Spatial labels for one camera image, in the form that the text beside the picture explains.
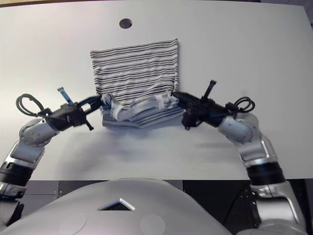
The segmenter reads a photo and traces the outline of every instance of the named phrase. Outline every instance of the striped fabric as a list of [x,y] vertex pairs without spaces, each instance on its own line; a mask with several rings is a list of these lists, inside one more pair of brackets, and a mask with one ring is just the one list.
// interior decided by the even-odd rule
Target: striped fabric
[[143,128],[180,116],[178,40],[90,52],[103,125]]

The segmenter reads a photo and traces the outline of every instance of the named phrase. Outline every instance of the black cable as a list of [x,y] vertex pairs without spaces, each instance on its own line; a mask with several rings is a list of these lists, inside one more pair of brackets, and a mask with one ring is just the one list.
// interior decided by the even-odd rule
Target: black cable
[[235,203],[237,202],[237,200],[239,199],[240,195],[246,190],[246,188],[250,185],[250,181],[247,182],[246,184],[244,184],[244,186],[239,190],[239,192],[236,194],[234,200],[232,201],[232,203],[230,204],[230,207],[228,209],[228,212],[226,213],[225,219],[223,221],[223,225],[226,224],[228,217],[230,215],[231,210],[233,209]]
[[15,101],[15,105],[16,107],[18,108],[18,110],[27,115],[27,116],[31,116],[31,117],[42,117],[42,118],[50,118],[50,119],[59,119],[59,120],[64,120],[63,118],[58,118],[58,117],[49,117],[49,116],[46,116],[46,115],[40,115],[38,113],[34,113],[30,110],[28,110],[27,108],[25,108],[25,106],[23,105],[23,98],[28,98],[30,101],[33,101],[37,106],[38,108],[40,109],[40,111],[44,110],[44,107],[43,105],[41,104],[41,102],[39,100],[37,100],[35,97],[33,97],[31,94],[22,94],[20,95],[16,101]]
[[[239,108],[241,103],[247,102],[247,105],[244,108]],[[234,105],[238,107],[238,113],[249,113],[255,108],[255,103],[249,97],[244,96],[238,99]]]

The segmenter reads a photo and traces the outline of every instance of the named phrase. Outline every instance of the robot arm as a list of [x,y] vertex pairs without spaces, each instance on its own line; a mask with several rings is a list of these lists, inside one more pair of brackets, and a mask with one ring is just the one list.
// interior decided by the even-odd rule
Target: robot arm
[[[97,110],[101,105],[101,96],[92,96],[79,103],[73,103],[63,88],[60,93],[67,100],[55,112],[49,108],[44,109],[41,103],[29,94],[23,94],[17,99],[18,109],[29,116],[41,117],[31,120],[20,130],[20,139],[5,158],[0,167],[0,231],[1,227],[8,226],[18,220],[23,210],[23,205],[16,199],[22,198],[26,191],[26,184],[36,169],[47,145],[52,137],[72,126],[86,124],[90,130],[86,116]],[[27,110],[22,99],[29,98],[41,109],[38,114]],[[82,106],[90,105],[84,111]]]
[[[256,197],[257,219],[261,221],[256,234],[285,231],[281,234],[305,235],[305,219],[291,185],[284,178],[271,142],[260,131],[257,117],[249,113],[255,107],[254,102],[243,97],[234,104],[220,106],[207,98],[215,84],[211,81],[201,99],[187,93],[173,93],[179,99],[179,105],[186,110],[182,124],[189,130],[206,122],[217,127],[237,147]],[[243,102],[248,105],[239,108]],[[252,233],[248,230],[241,235]]]

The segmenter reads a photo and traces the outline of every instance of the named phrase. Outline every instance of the dark floor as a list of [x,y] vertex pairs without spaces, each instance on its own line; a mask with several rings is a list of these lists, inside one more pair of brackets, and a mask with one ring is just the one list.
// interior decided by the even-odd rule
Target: dark floor
[[[100,181],[30,181],[27,192],[21,200],[25,204],[23,215],[78,188],[97,182]],[[173,180],[168,182],[192,196],[232,234],[255,228],[259,224],[259,221],[252,216],[253,197],[248,181]],[[313,180],[290,180],[290,183],[307,218],[307,224],[312,224],[309,201],[312,205]],[[311,227],[308,233],[313,235]]]

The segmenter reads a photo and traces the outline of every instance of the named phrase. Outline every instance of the white table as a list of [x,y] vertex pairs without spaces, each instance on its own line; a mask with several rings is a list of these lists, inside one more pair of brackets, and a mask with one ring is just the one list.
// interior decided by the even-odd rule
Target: white table
[[[121,29],[129,18],[133,26]],[[0,155],[31,118],[15,107],[30,93],[45,107],[94,95],[89,51],[177,37],[181,90],[201,96],[210,79],[219,104],[248,95],[287,178],[313,177],[313,32],[299,6],[223,1],[92,1],[0,9]],[[236,148],[203,124],[180,120],[144,130],[95,130],[55,137],[33,180],[247,179]]]

